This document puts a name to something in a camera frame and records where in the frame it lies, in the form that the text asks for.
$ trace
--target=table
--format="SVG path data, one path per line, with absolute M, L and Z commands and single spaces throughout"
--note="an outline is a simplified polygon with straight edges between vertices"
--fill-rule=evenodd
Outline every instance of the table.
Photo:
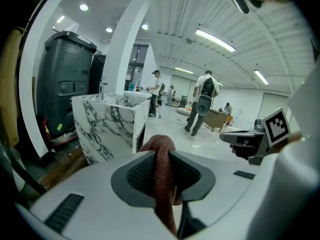
M 225 113 L 210 109 L 209 113 L 204 117 L 203 122 L 210 126 L 212 128 L 211 132 L 213 132 L 215 127 L 222 129 L 224 123 L 227 121 L 227 118 L 228 115 Z

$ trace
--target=white marble block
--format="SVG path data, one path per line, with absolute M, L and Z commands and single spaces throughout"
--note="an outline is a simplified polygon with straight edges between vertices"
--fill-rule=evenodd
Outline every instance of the white marble block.
M 75 128 L 87 162 L 136 153 L 149 106 L 150 100 L 125 95 L 105 94 L 103 100 L 97 94 L 72 97 Z

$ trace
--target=gray trash bin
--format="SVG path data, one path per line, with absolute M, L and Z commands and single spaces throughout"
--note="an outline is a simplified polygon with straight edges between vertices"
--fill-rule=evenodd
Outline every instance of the gray trash bin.
M 89 94 L 91 59 L 97 46 L 71 31 L 45 42 L 37 82 L 37 115 L 47 119 L 51 138 L 75 128 L 70 98 Z

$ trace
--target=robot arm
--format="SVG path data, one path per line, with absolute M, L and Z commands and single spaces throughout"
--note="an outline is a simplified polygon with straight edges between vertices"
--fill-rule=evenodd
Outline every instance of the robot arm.
M 289 135 L 286 115 L 279 108 L 262 120 L 256 119 L 253 130 L 223 132 L 220 139 L 230 143 L 232 152 L 238 157 L 248 160 L 251 165 L 260 165 L 266 155 L 280 151 Z

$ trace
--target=brown towel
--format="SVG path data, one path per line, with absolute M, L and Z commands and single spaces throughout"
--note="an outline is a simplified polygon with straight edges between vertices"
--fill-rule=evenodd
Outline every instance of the brown towel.
M 169 151 L 176 150 L 171 138 L 165 135 L 154 135 L 139 150 L 156 152 L 156 166 L 154 172 L 153 197 L 156 202 L 155 213 L 163 224 L 173 233 L 177 234 L 174 211 L 172 205 L 182 203 L 181 192 L 175 185 L 174 173 L 171 166 Z

